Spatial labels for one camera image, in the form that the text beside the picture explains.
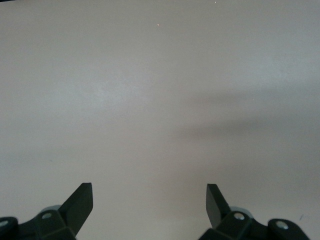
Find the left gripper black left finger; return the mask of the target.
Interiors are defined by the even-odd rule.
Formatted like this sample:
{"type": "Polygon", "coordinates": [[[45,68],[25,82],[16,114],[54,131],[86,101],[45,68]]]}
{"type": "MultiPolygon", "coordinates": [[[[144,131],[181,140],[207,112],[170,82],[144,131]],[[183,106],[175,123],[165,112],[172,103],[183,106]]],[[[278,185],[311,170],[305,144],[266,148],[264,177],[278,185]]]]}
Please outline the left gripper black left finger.
{"type": "Polygon", "coordinates": [[[13,216],[0,218],[2,240],[75,240],[93,210],[93,187],[82,183],[57,209],[47,209],[19,223],[13,216]]]}

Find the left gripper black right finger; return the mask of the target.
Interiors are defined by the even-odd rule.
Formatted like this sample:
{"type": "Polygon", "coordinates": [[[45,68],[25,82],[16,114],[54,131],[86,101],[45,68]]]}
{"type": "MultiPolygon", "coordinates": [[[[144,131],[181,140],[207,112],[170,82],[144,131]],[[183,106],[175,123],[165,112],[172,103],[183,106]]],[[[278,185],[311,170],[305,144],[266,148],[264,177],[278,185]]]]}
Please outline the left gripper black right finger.
{"type": "Polygon", "coordinates": [[[206,212],[211,228],[201,240],[308,240],[294,222],[273,218],[263,225],[243,210],[232,210],[217,184],[206,186],[206,212]]]}

